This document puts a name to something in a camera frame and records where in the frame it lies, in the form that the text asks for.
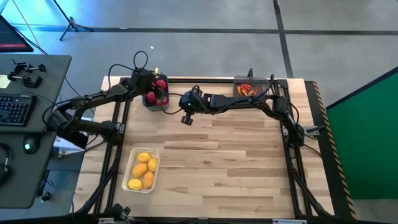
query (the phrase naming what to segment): black keyboard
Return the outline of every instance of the black keyboard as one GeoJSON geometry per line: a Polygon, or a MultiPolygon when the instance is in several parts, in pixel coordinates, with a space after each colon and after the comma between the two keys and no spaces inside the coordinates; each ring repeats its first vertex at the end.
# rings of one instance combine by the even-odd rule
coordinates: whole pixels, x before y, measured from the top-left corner
{"type": "Polygon", "coordinates": [[[25,127],[36,96],[0,94],[0,126],[25,127]]]}

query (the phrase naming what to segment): clear plastic tray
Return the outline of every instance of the clear plastic tray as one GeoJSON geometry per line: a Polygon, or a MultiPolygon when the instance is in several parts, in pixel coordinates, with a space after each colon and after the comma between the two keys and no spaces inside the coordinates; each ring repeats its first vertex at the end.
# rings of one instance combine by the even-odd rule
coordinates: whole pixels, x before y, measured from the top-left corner
{"type": "Polygon", "coordinates": [[[130,156],[129,156],[129,162],[127,163],[126,172],[124,173],[124,177],[123,177],[123,181],[122,181],[123,190],[131,191],[131,192],[138,192],[138,193],[145,193],[145,194],[153,191],[153,189],[155,188],[155,184],[156,184],[157,173],[159,172],[159,164],[160,164],[160,156],[159,156],[158,150],[145,149],[145,148],[141,148],[141,147],[135,147],[135,148],[131,149],[130,156]],[[152,184],[151,189],[133,190],[127,186],[127,183],[129,182],[130,179],[133,179],[133,176],[131,174],[132,168],[134,168],[134,166],[136,166],[136,165],[138,165],[138,163],[140,163],[136,159],[136,156],[140,152],[148,152],[151,157],[157,159],[156,171],[154,174],[154,184],[152,184]]]}
{"type": "Polygon", "coordinates": [[[269,86],[269,80],[267,80],[265,78],[257,78],[257,77],[235,76],[235,78],[234,78],[234,96],[242,96],[237,91],[237,87],[240,86],[241,84],[251,85],[252,87],[250,90],[257,89],[257,95],[260,95],[269,86]]]}

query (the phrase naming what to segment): green backdrop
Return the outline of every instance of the green backdrop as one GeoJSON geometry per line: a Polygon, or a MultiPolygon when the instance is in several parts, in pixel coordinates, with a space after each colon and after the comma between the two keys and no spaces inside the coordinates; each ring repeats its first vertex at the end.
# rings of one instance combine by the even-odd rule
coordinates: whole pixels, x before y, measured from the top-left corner
{"type": "Polygon", "coordinates": [[[392,72],[327,111],[353,199],[398,198],[398,71],[392,72]]]}

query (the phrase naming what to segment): tripod leg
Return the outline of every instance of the tripod leg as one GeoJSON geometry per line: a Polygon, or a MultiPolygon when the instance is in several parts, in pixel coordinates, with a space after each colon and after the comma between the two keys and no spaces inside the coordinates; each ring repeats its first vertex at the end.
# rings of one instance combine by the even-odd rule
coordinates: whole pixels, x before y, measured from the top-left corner
{"type": "Polygon", "coordinates": [[[61,11],[62,15],[65,17],[65,19],[69,22],[70,24],[70,20],[68,18],[68,16],[65,14],[65,12],[62,10],[61,6],[58,4],[58,2],[56,0],[53,0],[53,2],[57,5],[58,9],[61,11]]]}
{"type": "Polygon", "coordinates": [[[93,28],[85,27],[85,26],[82,26],[82,25],[79,25],[79,24],[75,24],[75,27],[79,27],[79,28],[82,28],[82,29],[86,29],[86,30],[88,30],[90,32],[94,32],[93,28]]]}
{"type": "Polygon", "coordinates": [[[79,29],[77,29],[77,24],[75,24],[75,20],[73,19],[73,17],[71,16],[71,17],[69,17],[69,19],[70,19],[70,25],[72,26],[72,28],[74,28],[75,29],[75,32],[79,32],[79,29]]]}
{"type": "Polygon", "coordinates": [[[69,31],[69,28],[71,27],[71,25],[69,24],[68,26],[67,26],[67,28],[63,31],[63,34],[61,35],[61,38],[60,38],[60,40],[62,41],[62,39],[63,39],[63,37],[65,36],[65,34],[67,34],[67,32],[69,31]]]}

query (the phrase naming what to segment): wooden table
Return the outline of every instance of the wooden table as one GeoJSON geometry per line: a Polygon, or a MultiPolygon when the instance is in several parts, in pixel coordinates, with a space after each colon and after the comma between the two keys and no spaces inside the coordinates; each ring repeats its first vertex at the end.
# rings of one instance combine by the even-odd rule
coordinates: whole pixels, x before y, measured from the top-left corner
{"type": "MultiPolygon", "coordinates": [[[[112,85],[119,79],[111,77],[112,85]]],[[[287,81],[291,101],[300,111],[299,123],[313,125],[304,80],[287,81]]],[[[169,88],[173,93],[185,93],[193,85],[171,83],[169,88]]],[[[204,93],[227,96],[231,96],[233,90],[231,84],[205,83],[200,84],[200,88],[204,93]]],[[[102,89],[108,89],[106,78],[102,89]]],[[[168,111],[179,109],[178,100],[178,96],[170,97],[168,111]]],[[[94,120],[111,120],[113,108],[114,103],[98,107],[94,120]]],[[[192,126],[187,126],[180,122],[182,115],[182,112],[175,115],[150,112],[142,106],[140,96],[134,99],[129,110],[114,203],[130,207],[130,215],[141,217],[294,217],[278,121],[256,109],[231,110],[215,116],[196,114],[192,117],[192,126]],[[160,152],[160,170],[150,194],[121,188],[128,156],[134,147],[160,152]]],[[[316,140],[306,138],[305,142],[319,150],[316,140]]],[[[101,146],[85,154],[73,199],[76,210],[98,185],[104,150],[105,146],[101,146]]],[[[306,147],[301,148],[301,153],[308,188],[326,211],[333,214],[322,159],[306,147]]],[[[107,195],[108,187],[102,207],[106,205],[107,195]]],[[[299,190],[298,195],[304,212],[299,190]]]]}

